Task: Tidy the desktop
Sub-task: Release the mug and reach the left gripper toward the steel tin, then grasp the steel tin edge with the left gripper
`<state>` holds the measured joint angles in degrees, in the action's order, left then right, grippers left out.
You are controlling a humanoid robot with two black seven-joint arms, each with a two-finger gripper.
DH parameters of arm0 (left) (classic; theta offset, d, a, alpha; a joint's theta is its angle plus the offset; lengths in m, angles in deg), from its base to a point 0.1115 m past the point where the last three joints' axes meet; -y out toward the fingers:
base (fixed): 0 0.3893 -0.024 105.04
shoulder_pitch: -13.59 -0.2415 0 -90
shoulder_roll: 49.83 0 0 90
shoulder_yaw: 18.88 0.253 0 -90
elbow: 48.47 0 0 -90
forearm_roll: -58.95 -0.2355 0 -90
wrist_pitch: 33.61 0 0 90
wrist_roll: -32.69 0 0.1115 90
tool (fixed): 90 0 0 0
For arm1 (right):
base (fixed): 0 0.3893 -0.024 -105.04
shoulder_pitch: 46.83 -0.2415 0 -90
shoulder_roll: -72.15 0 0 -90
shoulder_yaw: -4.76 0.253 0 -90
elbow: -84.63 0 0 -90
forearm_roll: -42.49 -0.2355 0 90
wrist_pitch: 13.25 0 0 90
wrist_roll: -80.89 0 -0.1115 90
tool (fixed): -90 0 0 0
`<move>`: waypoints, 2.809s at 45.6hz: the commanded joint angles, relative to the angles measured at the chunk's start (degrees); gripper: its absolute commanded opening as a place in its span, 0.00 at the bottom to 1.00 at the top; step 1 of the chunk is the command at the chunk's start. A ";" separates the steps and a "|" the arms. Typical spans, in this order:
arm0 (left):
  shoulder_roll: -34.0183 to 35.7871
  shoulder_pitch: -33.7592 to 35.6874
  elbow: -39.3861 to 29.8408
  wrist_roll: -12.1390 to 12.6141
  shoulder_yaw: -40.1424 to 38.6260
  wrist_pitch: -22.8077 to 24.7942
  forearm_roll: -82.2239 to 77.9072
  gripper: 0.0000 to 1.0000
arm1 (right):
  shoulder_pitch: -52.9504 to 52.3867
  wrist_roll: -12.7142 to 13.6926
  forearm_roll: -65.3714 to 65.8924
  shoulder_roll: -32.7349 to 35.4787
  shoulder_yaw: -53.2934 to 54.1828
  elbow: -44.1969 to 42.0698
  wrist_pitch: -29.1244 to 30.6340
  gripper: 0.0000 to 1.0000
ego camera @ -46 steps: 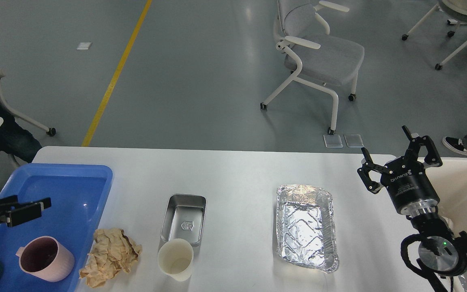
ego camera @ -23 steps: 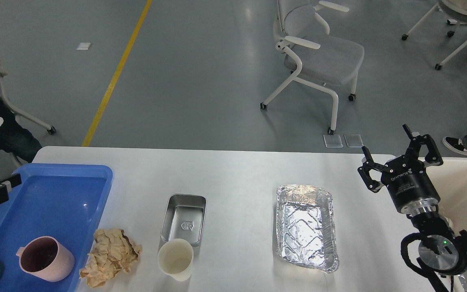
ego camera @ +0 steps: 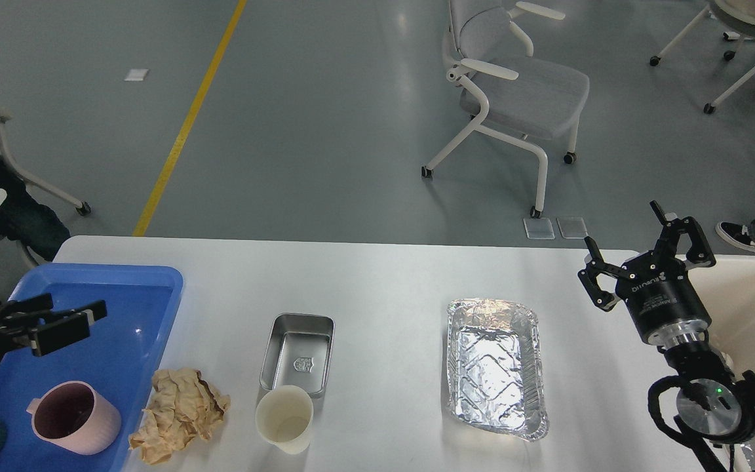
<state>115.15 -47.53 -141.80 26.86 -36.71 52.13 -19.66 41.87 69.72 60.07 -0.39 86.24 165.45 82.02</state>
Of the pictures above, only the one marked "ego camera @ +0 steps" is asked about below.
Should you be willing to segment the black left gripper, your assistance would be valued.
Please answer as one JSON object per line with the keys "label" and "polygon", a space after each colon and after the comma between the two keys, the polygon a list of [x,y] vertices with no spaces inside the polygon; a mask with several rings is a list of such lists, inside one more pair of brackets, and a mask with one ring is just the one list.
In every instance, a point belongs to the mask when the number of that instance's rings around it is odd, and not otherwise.
{"label": "black left gripper", "polygon": [[[0,325],[29,325],[29,346],[34,356],[42,357],[90,337],[90,327],[107,317],[107,302],[95,302],[63,311],[51,311],[50,293],[25,300],[0,303]],[[0,334],[0,362],[6,353],[26,347],[24,335]]]}

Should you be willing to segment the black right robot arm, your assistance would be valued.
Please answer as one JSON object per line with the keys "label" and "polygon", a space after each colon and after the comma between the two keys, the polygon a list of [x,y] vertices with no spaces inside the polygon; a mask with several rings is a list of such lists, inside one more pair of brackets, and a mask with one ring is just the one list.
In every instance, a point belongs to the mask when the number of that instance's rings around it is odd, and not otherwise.
{"label": "black right robot arm", "polygon": [[715,254],[695,218],[663,212],[657,201],[650,207],[662,227],[652,250],[612,265],[587,237],[579,281],[606,313],[623,302],[641,340],[674,369],[648,388],[656,428],[705,471],[734,470],[737,454],[755,471],[755,372],[737,376],[711,346],[711,316],[689,279],[692,269],[715,266]]}

